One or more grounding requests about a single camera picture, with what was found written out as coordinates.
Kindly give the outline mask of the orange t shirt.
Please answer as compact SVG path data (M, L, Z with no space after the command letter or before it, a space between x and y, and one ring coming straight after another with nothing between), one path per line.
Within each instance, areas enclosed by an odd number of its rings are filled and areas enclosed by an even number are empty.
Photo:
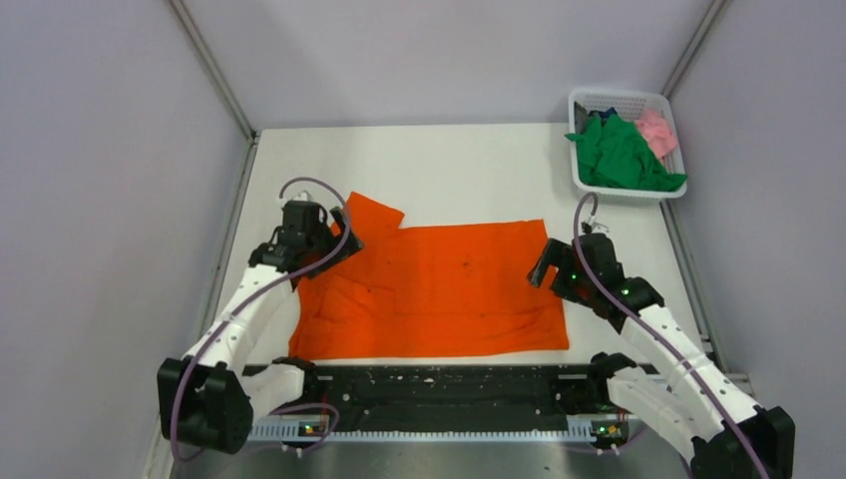
M563 303L527 275L542 220L404 227L358 193L347 207L363 249L298 286L289 343L307 360L489 356L570 346Z

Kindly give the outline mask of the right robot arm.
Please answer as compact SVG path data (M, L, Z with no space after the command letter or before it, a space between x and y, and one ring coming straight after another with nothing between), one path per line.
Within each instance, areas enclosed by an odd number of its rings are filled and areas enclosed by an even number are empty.
M549 239L528 274L559 298L589 308L662 377L657 383L623 353L598 353L585 396L599 411L634 414L671 445L693 478L790 478L796 426L735 385L681 329L644 278L627 276L613 242L587 231L572 243Z

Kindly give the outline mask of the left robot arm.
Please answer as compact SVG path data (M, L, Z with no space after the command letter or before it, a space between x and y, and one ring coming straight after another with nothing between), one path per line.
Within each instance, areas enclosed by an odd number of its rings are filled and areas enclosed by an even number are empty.
M248 257L234 294L210 329L157 371L161 428L174 455L181 445L238 452L254 424L282 405L307 412L319 385L303 360L283 358L248 374L247 361L277 310L306 278L360 252L347 208L331 210L301 194L281 207L281 223Z

